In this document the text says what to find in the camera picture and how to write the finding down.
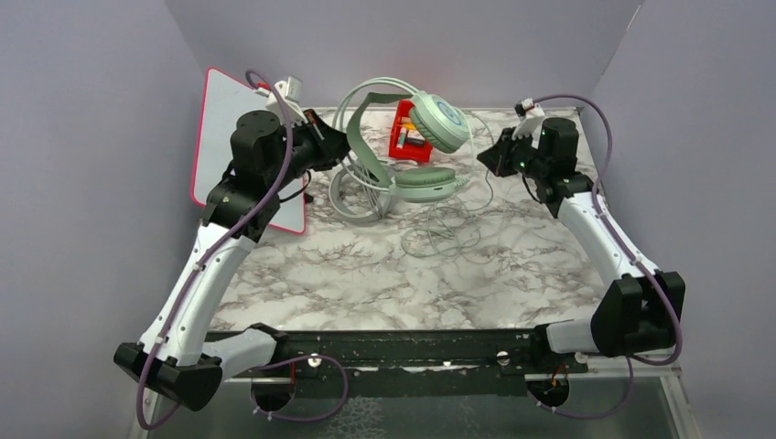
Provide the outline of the grey white gaming headset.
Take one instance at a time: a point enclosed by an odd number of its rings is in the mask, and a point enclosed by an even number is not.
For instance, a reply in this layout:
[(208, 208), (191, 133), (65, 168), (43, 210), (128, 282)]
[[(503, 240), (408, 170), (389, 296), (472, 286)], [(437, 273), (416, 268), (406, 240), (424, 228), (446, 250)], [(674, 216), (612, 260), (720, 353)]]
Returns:
[(394, 199), (373, 188), (376, 180), (360, 162), (343, 164), (329, 179), (329, 202), (335, 213), (352, 224), (365, 225), (385, 219)]

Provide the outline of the green headphones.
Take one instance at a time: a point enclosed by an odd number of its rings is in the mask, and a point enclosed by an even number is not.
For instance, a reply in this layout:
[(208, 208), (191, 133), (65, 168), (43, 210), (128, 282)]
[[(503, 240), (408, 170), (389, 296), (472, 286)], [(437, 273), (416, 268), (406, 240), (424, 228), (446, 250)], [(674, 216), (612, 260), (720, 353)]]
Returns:
[(409, 203), (434, 203), (459, 192), (470, 175), (443, 166), (419, 166), (390, 175), (361, 135), (361, 117), (372, 104), (397, 103), (391, 147), (425, 146), (452, 155), (472, 139), (464, 113), (438, 95), (395, 77), (375, 77), (351, 89), (340, 101), (332, 122), (345, 132), (358, 160), (343, 166), (356, 182), (380, 195)]

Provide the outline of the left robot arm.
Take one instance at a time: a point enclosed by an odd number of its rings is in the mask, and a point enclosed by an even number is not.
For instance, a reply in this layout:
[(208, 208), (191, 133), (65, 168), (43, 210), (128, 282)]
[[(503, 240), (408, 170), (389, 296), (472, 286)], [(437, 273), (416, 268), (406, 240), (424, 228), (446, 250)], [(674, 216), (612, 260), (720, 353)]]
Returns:
[(283, 334), (262, 324), (209, 342), (210, 321), (227, 286), (281, 207), (279, 191), (308, 170), (334, 167), (350, 151), (347, 136), (313, 110), (282, 124), (268, 111), (240, 116), (230, 137), (232, 160), (210, 191), (189, 259), (162, 310), (135, 343), (123, 343), (114, 363), (151, 390), (193, 412), (221, 384), (258, 368), (284, 370)]

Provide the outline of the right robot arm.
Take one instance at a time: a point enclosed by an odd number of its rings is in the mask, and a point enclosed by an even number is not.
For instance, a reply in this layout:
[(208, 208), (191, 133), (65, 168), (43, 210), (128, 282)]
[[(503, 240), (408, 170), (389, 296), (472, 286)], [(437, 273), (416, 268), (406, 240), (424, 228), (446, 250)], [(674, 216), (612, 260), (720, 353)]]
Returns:
[(680, 317), (685, 282), (639, 251), (605, 209), (593, 180), (577, 171), (579, 132), (560, 117), (543, 120), (536, 138), (505, 128), (477, 159), (497, 177), (521, 176), (536, 184), (535, 196), (577, 239), (608, 289), (587, 318), (542, 325), (528, 348), (541, 372), (560, 365), (565, 354), (626, 356), (671, 348), (668, 362), (683, 348)]

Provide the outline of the white green glue stick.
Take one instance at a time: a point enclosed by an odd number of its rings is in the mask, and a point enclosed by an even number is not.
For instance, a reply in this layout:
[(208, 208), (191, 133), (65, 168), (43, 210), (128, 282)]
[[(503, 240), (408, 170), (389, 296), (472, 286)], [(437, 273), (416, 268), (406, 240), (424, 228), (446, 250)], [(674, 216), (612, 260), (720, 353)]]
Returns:
[(404, 147), (406, 133), (407, 133), (407, 130), (404, 129), (403, 126), (398, 130), (397, 136), (396, 136), (396, 142), (394, 144), (394, 147), (396, 149), (402, 149)]

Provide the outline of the red plastic bin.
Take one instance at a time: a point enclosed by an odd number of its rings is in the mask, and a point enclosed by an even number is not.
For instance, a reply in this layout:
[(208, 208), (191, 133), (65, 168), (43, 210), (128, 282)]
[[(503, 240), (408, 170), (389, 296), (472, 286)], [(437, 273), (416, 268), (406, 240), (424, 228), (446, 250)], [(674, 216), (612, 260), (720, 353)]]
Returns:
[(388, 156), (397, 160), (427, 164), (430, 162), (433, 147), (410, 119), (410, 111), (414, 107), (409, 100), (398, 102), (391, 128)]

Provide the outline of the pink framed whiteboard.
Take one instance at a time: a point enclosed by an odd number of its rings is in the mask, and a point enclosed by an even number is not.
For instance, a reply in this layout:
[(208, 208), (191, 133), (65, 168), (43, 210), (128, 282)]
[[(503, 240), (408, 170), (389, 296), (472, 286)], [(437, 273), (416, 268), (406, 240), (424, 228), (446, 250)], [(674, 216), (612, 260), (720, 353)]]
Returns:
[[(247, 112), (264, 110), (268, 90), (257, 91), (242, 80), (210, 67), (206, 70), (202, 93), (198, 143), (195, 153), (190, 196), (204, 207), (210, 191), (221, 181), (221, 176), (232, 160), (230, 137), (237, 128), (237, 120)], [(297, 179), (279, 196), (286, 198), (301, 189), (308, 177)], [(302, 195), (283, 203), (270, 227), (297, 235), (307, 229), (307, 206)]]

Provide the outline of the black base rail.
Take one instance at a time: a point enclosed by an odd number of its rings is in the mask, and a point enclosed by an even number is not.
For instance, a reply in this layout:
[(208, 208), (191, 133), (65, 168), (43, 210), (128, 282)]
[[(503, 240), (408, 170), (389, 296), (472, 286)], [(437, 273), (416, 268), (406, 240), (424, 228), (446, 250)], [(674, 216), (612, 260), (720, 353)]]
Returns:
[(625, 378), (623, 359), (578, 362), (570, 354), (540, 347), (531, 329), (458, 330), (287, 330), (273, 362), (293, 365), (240, 378), (267, 385), (286, 380), (283, 392), (297, 398), (404, 398), (468, 395), (518, 396), (551, 378), (577, 383)]

